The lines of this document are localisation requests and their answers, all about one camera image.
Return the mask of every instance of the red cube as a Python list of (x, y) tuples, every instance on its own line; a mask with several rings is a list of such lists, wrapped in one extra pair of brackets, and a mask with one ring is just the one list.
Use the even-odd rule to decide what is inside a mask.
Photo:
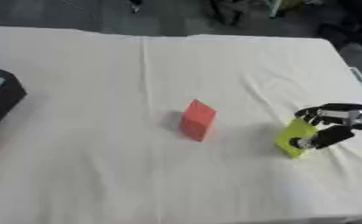
[(194, 100), (183, 113), (180, 123), (181, 131), (196, 141), (202, 141), (216, 111), (201, 101)]

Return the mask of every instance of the white tablecloth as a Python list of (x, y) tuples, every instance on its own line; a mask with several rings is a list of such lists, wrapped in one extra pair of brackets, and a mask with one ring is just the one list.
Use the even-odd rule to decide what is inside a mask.
[[(362, 215), (362, 133), (289, 159), (298, 109), (362, 103), (326, 41), (0, 28), (28, 96), (0, 123), (0, 224), (241, 223)], [(177, 131), (193, 99), (202, 143)]]

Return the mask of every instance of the yellow cube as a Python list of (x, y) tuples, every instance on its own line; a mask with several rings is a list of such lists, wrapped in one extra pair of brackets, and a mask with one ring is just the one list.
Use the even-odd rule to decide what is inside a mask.
[(287, 128), (282, 131), (276, 138), (275, 144), (279, 146), (291, 158), (300, 157), (306, 150), (297, 149), (289, 144), (289, 140), (293, 137), (311, 137), (316, 134), (317, 129), (313, 125), (305, 122), (301, 118), (294, 119)]

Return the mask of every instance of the floor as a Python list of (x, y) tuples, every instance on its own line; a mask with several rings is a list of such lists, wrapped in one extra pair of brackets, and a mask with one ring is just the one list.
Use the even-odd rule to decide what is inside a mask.
[[(307, 6), (286, 17), (268, 18), (259, 0), (249, 0), (246, 16), (236, 27), (212, 19), (208, 0), (145, 0), (131, 14), (127, 0), (0, 0), (0, 25), (72, 28), (93, 32), (145, 36), (194, 34), (313, 37), (318, 24), (336, 23), (343, 12), (334, 4)], [(341, 52), (362, 72), (362, 49), (349, 45)]]

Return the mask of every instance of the foam block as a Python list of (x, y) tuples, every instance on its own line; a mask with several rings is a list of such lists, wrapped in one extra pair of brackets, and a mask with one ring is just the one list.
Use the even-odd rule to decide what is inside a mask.
[(194, 100), (183, 113), (179, 128), (188, 137), (203, 141), (216, 111), (201, 101)]
[(301, 118), (296, 118), (276, 137), (275, 144), (291, 158), (298, 158), (306, 150), (297, 149), (296, 147), (291, 146), (289, 140), (293, 137), (311, 137), (316, 134), (316, 132), (316, 127), (310, 125)]

